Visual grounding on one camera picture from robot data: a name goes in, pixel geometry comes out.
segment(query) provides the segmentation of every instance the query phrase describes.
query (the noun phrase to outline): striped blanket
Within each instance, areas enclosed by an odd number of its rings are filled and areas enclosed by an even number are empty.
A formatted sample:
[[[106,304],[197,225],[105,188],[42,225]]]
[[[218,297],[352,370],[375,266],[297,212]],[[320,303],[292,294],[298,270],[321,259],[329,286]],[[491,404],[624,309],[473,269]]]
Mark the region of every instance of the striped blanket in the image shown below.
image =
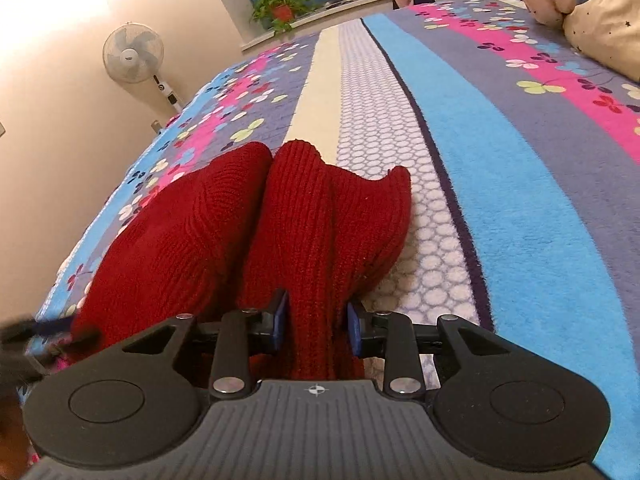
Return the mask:
[[[219,74],[132,166],[40,315],[82,308],[111,241],[163,187],[244,142],[290,139],[367,178],[412,175],[410,234],[372,308],[452,312],[584,375],[612,409],[597,465],[640,478],[640,88],[517,2],[370,16]]]

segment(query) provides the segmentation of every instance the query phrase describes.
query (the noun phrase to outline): ribbed knit fabric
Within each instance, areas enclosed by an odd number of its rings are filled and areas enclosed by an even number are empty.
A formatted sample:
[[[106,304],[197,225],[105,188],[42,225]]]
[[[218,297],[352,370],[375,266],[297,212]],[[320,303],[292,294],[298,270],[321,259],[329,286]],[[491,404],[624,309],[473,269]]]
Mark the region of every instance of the ribbed knit fabric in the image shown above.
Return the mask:
[[[278,356],[253,359],[255,375],[361,377],[344,304],[389,271],[410,208],[405,168],[370,181],[325,164],[301,140],[273,162],[264,145],[249,143],[172,183],[139,213],[100,264],[74,329],[97,326],[104,348],[180,312],[209,320],[233,304],[264,307],[283,287],[286,342]]]

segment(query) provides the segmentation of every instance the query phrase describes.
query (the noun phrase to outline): white standing fan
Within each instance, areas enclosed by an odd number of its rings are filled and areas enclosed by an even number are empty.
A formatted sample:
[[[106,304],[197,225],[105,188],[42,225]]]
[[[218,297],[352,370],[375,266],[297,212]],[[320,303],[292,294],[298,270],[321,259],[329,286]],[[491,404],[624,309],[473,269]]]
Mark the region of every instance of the white standing fan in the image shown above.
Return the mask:
[[[145,25],[127,23],[114,30],[102,48],[102,60],[109,76],[123,83],[140,83],[153,77],[162,95],[180,113],[174,90],[158,77],[164,46],[160,36]]]

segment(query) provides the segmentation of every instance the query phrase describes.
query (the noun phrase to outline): fan grille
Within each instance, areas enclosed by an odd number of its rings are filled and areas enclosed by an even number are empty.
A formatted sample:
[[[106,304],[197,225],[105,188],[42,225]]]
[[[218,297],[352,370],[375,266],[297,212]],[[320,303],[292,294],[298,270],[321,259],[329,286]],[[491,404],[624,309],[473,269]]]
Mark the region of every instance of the fan grille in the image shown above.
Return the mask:
[[[138,63],[128,67],[120,61],[126,48],[138,53]],[[158,72],[164,57],[160,36],[145,25],[127,23],[114,30],[102,50],[102,61],[109,76],[119,82],[139,83]]]

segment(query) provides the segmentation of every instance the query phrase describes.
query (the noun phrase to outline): black stripe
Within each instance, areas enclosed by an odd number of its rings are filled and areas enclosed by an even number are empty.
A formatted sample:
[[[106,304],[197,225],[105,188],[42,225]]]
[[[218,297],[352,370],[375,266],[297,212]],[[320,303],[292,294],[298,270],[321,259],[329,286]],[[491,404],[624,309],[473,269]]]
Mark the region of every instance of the black stripe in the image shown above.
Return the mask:
[[[398,81],[400,88],[402,88],[404,95],[406,95],[406,98],[411,104],[411,108],[414,111],[418,126],[420,126],[424,143],[427,145],[427,149],[431,154],[433,167],[435,168],[436,174],[440,179],[440,186],[442,188],[442,191],[444,192],[445,199],[447,200],[451,218],[453,219],[453,223],[456,227],[456,230],[458,231],[462,253],[465,257],[466,271],[468,272],[469,279],[471,281],[471,291],[476,302],[476,311],[478,311],[480,326],[487,330],[494,330],[494,320],[491,317],[489,293],[486,290],[486,282],[484,281],[484,276],[482,275],[482,265],[480,264],[480,260],[478,259],[478,254],[476,253],[476,247],[474,246],[473,238],[471,237],[471,233],[469,232],[468,225],[466,225],[465,217],[462,214],[462,209],[460,208],[458,197],[456,196],[456,192],[454,191],[451,180],[449,179],[449,174],[444,167],[442,158],[440,157],[440,152],[438,151],[438,147],[436,146],[433,137],[431,137],[431,132],[429,131],[429,127],[427,126],[427,121],[424,119],[422,110],[420,110],[420,107],[415,101],[413,94],[407,87],[402,77],[400,77],[398,70],[396,70],[396,67],[391,61],[389,54],[387,54],[385,49],[382,48],[382,45],[380,45],[380,42],[372,34],[372,32],[369,30],[369,27],[367,27],[367,24],[362,18],[360,19],[360,22],[364,26],[365,30],[369,33],[369,36],[371,37],[373,42],[379,48],[382,56],[388,63],[391,72],[396,78],[396,81]]]

